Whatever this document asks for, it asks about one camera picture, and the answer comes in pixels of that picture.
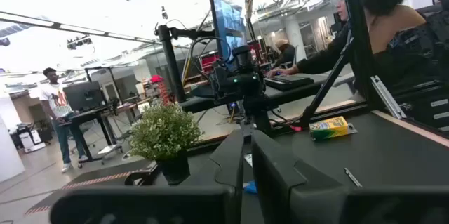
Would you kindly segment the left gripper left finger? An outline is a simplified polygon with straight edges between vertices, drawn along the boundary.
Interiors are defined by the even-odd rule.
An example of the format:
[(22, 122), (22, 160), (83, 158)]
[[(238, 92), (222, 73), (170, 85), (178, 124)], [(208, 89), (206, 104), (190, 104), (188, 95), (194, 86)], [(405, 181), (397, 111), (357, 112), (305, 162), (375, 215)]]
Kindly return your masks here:
[(243, 131), (232, 131), (202, 166), (176, 186), (72, 190), (50, 211), (52, 223), (239, 223)]

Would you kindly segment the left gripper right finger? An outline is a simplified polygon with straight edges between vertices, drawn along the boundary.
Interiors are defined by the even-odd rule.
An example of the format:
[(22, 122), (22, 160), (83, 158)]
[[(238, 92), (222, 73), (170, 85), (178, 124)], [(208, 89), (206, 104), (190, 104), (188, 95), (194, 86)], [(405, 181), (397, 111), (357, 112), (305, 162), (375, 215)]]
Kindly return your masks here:
[(345, 185), (254, 131), (253, 176), (266, 223), (447, 223), (448, 187)]

